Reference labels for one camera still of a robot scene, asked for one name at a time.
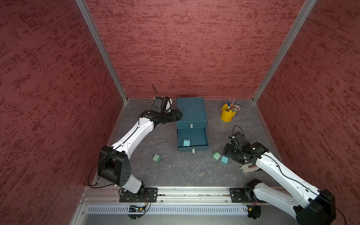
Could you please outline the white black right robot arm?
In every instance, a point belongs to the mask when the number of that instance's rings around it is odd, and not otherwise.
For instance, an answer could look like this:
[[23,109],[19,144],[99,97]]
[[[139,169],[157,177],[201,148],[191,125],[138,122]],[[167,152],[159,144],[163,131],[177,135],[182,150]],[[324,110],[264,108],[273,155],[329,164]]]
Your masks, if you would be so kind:
[[283,165],[262,144],[234,147],[226,144],[223,155],[241,164],[252,164],[270,175],[287,193],[267,186],[258,179],[244,185],[240,191],[231,189],[233,202],[252,203],[248,207],[249,218],[259,218],[260,203],[266,202],[286,212],[300,225],[330,225],[336,219],[335,196],[327,189],[320,190],[309,184]]

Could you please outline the teal green plug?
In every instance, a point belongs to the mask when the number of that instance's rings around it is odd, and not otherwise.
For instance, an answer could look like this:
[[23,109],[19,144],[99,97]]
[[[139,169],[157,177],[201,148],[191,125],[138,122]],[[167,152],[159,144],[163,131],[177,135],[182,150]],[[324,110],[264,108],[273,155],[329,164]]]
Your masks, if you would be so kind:
[[184,147],[190,147],[191,145],[191,140],[190,139],[187,139],[187,138],[184,138],[183,140],[183,146]]

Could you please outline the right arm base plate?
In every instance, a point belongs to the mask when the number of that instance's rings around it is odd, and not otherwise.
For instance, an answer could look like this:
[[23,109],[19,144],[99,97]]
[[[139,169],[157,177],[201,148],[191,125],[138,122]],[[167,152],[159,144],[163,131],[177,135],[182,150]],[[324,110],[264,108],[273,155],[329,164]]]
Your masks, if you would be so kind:
[[257,203],[264,203],[264,201],[258,200],[254,192],[249,188],[233,187],[229,190],[232,203],[253,204],[256,201]]

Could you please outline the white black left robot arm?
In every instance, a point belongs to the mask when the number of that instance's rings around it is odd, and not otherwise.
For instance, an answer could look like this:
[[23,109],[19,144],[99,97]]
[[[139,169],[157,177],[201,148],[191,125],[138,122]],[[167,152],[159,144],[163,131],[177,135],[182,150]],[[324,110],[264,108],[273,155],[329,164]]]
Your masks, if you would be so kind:
[[114,185],[141,198],[144,184],[132,174],[130,158],[140,142],[156,128],[170,122],[180,121],[182,113],[179,109],[154,112],[144,111],[132,129],[112,146],[104,146],[99,153],[97,175]]

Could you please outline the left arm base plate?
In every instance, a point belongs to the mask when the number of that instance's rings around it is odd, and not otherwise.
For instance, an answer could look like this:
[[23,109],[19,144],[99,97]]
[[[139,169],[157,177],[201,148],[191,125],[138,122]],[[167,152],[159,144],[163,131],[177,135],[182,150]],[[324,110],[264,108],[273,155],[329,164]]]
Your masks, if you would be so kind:
[[155,203],[158,197],[158,188],[144,187],[140,188],[139,193],[132,193],[129,191],[121,190],[119,202],[120,203],[141,203],[151,202]]

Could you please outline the cyan blue plug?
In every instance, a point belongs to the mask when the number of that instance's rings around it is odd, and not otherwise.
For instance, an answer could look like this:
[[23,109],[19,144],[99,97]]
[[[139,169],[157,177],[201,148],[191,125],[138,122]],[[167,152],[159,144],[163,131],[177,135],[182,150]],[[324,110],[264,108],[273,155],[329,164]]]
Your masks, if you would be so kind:
[[223,164],[228,164],[229,158],[227,156],[222,156],[220,162]]

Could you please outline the teal drawer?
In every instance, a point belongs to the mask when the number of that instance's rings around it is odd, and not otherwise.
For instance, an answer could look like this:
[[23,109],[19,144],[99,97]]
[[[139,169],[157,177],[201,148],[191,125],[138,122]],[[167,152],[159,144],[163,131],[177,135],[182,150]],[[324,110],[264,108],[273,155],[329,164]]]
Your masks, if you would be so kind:
[[178,121],[176,122],[177,129],[181,128],[206,128],[208,121]]
[[[209,141],[205,128],[181,128],[177,129],[178,152],[199,152],[209,149]],[[184,138],[191,140],[190,147],[183,146]]]

